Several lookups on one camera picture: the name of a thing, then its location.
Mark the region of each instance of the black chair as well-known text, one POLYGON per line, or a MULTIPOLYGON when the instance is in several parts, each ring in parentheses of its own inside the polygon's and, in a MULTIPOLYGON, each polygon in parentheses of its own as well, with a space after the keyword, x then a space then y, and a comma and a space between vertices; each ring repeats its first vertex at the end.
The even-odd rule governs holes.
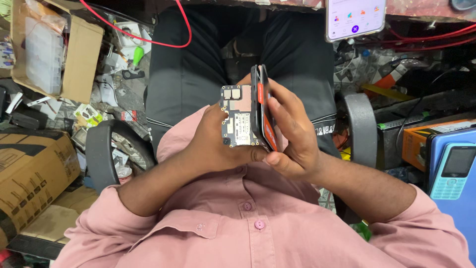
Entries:
MULTIPOLYGON (((377 124, 370 101, 363 93, 338 93, 337 107, 345 113, 350 128, 351 160, 375 168, 377 161, 377 124)), ((98 194, 109 185, 119 184, 112 161, 111 135, 115 132, 126 138, 136 148, 149 169, 157 164, 151 143, 144 141, 126 123, 107 120, 88 130, 86 160, 89 174, 98 194)), ((337 215, 348 224, 361 219, 335 197, 337 215)))

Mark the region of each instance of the chair armrest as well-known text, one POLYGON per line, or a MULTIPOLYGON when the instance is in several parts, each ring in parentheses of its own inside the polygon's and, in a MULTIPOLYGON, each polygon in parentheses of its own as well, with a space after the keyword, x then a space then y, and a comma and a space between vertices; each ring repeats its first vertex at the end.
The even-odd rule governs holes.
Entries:
POLYGON ((377 123, 364 93, 341 93, 347 109, 352 162, 375 168, 377 164, 377 123))
POLYGON ((102 121, 88 130, 86 137, 86 162, 94 188, 98 195, 109 185, 119 184, 112 160, 111 136, 115 132, 123 136, 144 158, 146 169, 157 162, 152 146, 137 135, 126 123, 119 120, 102 121))

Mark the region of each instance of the shirt button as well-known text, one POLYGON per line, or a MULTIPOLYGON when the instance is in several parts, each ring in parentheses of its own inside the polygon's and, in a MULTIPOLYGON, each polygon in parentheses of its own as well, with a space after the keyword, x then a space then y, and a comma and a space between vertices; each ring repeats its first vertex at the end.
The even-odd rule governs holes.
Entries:
POLYGON ((261 230, 265 227, 265 222, 262 220, 257 220, 255 221, 255 227, 256 229, 261 230))
POLYGON ((250 203, 245 203, 244 207, 245 207, 245 210, 246 210, 246 211, 250 211, 250 210, 251 210, 251 204, 250 204, 250 203))

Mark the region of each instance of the orange sticker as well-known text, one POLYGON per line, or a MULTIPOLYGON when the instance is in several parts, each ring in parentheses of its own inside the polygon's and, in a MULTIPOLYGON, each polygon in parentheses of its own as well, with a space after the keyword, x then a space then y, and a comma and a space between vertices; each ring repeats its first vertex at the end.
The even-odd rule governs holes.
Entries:
POLYGON ((271 127, 271 124, 269 123, 268 121, 268 118, 266 117, 266 115, 264 114, 263 115, 263 118, 265 119, 264 121, 264 131, 265 131, 265 136, 266 138, 268 139, 269 143, 271 144, 271 146, 273 147, 274 151, 277 152, 278 151, 278 147, 276 146, 276 137, 274 136, 274 133, 273 131, 271 130, 272 127, 271 127))
POLYGON ((263 84, 258 83, 258 102, 263 104, 263 84))

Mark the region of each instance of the workbench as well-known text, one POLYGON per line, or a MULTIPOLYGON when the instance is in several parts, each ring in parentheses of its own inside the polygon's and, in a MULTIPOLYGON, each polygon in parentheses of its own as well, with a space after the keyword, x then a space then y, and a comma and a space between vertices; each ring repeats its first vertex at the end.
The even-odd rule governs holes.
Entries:
MULTIPOLYGON (((266 7, 268 0, 189 0, 189 3, 216 3, 224 5, 266 7)), ((270 9, 314 12, 324 11, 325 0, 269 0, 270 9)), ((454 10, 449 0, 387 0, 387 15, 404 16, 407 19, 428 22, 476 22, 476 8, 468 11, 454 10)))

